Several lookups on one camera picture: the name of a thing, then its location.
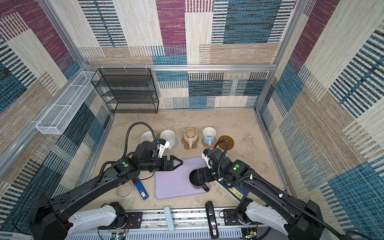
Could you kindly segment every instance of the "black wire shelf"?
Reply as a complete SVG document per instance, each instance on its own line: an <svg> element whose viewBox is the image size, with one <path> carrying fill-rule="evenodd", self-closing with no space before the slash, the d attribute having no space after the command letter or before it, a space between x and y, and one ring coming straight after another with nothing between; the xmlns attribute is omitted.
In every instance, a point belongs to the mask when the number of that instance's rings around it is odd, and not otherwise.
<svg viewBox="0 0 384 240"><path fill-rule="evenodd" d="M113 113L157 113L159 97L149 69L99 68L95 75L99 80L91 82Z"/></svg>

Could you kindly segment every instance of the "white wire basket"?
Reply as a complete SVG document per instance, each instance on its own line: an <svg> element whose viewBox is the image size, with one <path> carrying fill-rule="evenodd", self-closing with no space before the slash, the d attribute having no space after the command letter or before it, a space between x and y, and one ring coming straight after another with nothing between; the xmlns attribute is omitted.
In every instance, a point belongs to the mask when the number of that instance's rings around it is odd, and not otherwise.
<svg viewBox="0 0 384 240"><path fill-rule="evenodd" d="M97 74L91 71L81 72L67 87L63 95L44 115L36 128L43 134L63 134L73 117L91 92L91 79L98 80Z"/></svg>

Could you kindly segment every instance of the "mug handle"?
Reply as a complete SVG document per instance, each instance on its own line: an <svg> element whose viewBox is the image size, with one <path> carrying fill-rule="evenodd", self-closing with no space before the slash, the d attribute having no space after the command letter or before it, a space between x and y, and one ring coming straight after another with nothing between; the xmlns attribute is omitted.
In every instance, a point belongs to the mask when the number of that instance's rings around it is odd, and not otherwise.
<svg viewBox="0 0 384 240"><path fill-rule="evenodd" d="M209 187L205 183L201 187L204 189L204 191L209 192Z"/></svg>

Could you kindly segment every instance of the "table surface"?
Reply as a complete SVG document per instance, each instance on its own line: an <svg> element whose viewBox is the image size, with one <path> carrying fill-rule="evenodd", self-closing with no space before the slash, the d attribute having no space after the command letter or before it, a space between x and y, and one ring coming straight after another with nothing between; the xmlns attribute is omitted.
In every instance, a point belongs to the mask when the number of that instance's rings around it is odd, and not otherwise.
<svg viewBox="0 0 384 240"><path fill-rule="evenodd" d="M180 159L200 156L204 150L201 144L202 131L206 127L213 127L217 132L217 138L228 135L234 140L235 145L233 149L228 150L227 157L232 161L242 160L267 181L281 189L281 182L252 109L231 108L199 111L161 111L157 114L116 114L111 131L92 173L92 178L98 174L104 162L121 158L124 152L126 131L132 123L138 121L148 123L157 137L160 137L160 133L166 129L174 131L179 140L179 145L175 149L166 150L164 154L167 156L174 155ZM181 143L183 132L189 127L195 128L199 135L196 149L184 149ZM146 131L148 131L148 128L144 125L136 125L132 128L129 134L127 152L135 151L136 146L141 143L142 134ZM151 175L152 173L149 172L141 172L140 178L143 179ZM155 198L154 177L143 180L142 183L149 194L149 198L145 201L142 200L136 189L134 195L129 199L120 198L117 195L117 189L113 189L84 206L83 210L99 208L103 203L115 201L119 201L126 210L163 209L167 206L171 209L196 208L204 207L207 201L212 201L215 207L234 207L238 205L235 198L215 182L211 183L208 193L164 200ZM248 197L263 204L263 201L252 193L249 193Z"/></svg>

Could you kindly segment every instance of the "patterned wall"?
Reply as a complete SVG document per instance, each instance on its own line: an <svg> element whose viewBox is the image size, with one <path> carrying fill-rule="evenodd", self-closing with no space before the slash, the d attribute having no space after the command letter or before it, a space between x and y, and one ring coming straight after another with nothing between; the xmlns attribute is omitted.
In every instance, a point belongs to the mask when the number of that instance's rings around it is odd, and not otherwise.
<svg viewBox="0 0 384 240"><path fill-rule="evenodd" d="M32 208L41 194L50 198L80 185L109 119L103 100L92 90L61 136L39 133L0 181L1 231L17 233L10 221L15 217L18 228L30 233L30 212L20 212Z"/></svg>
<svg viewBox="0 0 384 240"><path fill-rule="evenodd" d="M373 239L384 239L383 21L382 0L310 0L260 110L295 195Z"/></svg>
<svg viewBox="0 0 384 240"><path fill-rule="evenodd" d="M0 2L0 155L78 69L37 0Z"/></svg>
<svg viewBox="0 0 384 240"><path fill-rule="evenodd" d="M159 109L254 107L268 72L152 72Z"/></svg>
<svg viewBox="0 0 384 240"><path fill-rule="evenodd" d="M52 0L91 65L271 64L295 2Z"/></svg>

